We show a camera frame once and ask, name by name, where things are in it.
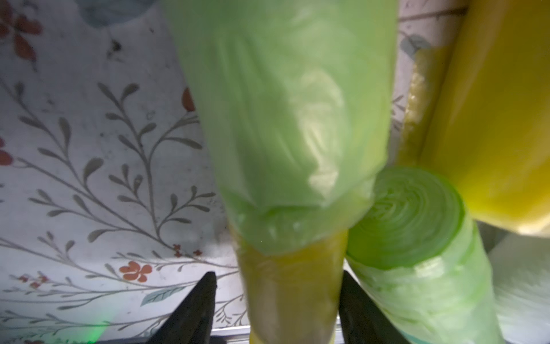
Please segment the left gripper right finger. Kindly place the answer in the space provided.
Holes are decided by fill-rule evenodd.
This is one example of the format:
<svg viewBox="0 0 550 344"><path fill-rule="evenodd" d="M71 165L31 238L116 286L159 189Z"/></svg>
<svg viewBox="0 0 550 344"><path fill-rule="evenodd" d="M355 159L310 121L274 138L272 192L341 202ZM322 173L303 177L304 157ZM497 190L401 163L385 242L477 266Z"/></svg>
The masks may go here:
<svg viewBox="0 0 550 344"><path fill-rule="evenodd" d="M346 344L408 344L347 271L343 272L339 317Z"/></svg>

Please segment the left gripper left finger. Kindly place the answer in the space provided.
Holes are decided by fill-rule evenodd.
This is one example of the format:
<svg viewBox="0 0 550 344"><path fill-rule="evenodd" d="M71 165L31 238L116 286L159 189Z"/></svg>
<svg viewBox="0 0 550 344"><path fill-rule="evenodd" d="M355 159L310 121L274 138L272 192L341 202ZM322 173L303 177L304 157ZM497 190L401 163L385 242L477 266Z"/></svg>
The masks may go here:
<svg viewBox="0 0 550 344"><path fill-rule="evenodd" d="M207 272L147 344L210 343L217 279Z"/></svg>

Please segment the light green roll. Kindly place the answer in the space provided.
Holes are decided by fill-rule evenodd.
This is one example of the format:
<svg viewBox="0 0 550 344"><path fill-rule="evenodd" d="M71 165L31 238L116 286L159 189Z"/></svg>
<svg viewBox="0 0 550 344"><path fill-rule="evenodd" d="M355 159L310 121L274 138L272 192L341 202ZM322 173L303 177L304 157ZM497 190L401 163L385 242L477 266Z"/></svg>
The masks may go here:
<svg viewBox="0 0 550 344"><path fill-rule="evenodd" d="M265 255L353 226L386 164L396 1L164 1L229 223Z"/></svg>

